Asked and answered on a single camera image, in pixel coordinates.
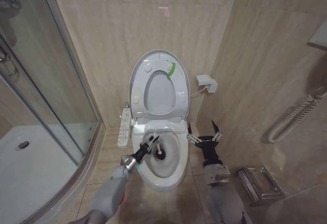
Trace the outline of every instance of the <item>shower door handle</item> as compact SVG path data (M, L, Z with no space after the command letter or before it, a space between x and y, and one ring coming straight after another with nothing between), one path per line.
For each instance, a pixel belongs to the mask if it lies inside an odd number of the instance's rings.
M15 64L12 62L10 55L3 49L2 46L0 46L0 55L1 55L0 63L11 62L11 64L14 67L14 70L10 74L8 74L8 76L11 77L11 76L15 75L18 72L18 69L15 66Z

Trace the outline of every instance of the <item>toilet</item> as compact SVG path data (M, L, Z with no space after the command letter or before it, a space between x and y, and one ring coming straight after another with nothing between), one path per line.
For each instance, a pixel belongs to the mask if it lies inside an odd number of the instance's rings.
M156 133L165 154L159 159L155 146L138 166L138 173L152 189L170 191L183 179L188 161L190 83L178 58L164 50L142 56L130 78L129 102L134 152L144 137Z

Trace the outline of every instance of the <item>gray robotic arm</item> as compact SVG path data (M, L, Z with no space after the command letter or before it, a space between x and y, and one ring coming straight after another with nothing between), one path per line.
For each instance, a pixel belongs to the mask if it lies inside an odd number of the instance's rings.
M216 153L215 147L223 133L219 131L218 126L212 121L215 135L199 136L192 135L189 124L188 140L203 153L204 177L209 185L209 193L206 197L206 203L215 220L215 223L223 224L252 224L248 217L243 202L229 183L229 169L223 165Z
M90 212L69 224L104 224L109 220L124 200L125 186L129 181L131 171L138 163L141 163L145 155L151 153L158 138L156 134L149 135L141 142L135 154L122 156L121 165L113 171L110 179L102 184L91 199Z
M216 223L223 224L252 224L248 217L243 202L235 189L229 183L229 169L223 165L216 153L215 147L223 135L213 122L215 135L200 136L192 135L189 125L188 140L203 153L205 181L210 190L206 202L210 213ZM146 154L157 142L159 136L153 134L146 137L140 144L139 150L131 156L122 156L121 166L117 167L110 179L105 182L100 190L94 195L89 204L90 212L79 220L70 224L105 224L117 211L124 199L125 186L130 178L134 166L141 163Z

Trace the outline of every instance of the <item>bidet control panel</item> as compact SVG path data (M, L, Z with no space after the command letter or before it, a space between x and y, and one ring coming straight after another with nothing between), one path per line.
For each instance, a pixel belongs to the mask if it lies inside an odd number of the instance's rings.
M118 147L126 147L129 140L129 130L131 128L131 109L124 108L122 113L121 126L119 128Z

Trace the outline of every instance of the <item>power cord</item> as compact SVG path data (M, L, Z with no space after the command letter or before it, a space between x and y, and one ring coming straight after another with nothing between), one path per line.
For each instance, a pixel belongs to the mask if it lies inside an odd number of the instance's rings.
M204 88L203 88L202 90L199 90L199 91L197 91L197 92L191 94L191 97L194 96L194 95L196 95L196 94L198 94L198 93L200 93L200 92L202 92L202 91L204 91L207 87L208 87L208 86L206 85L206 86L204 86Z

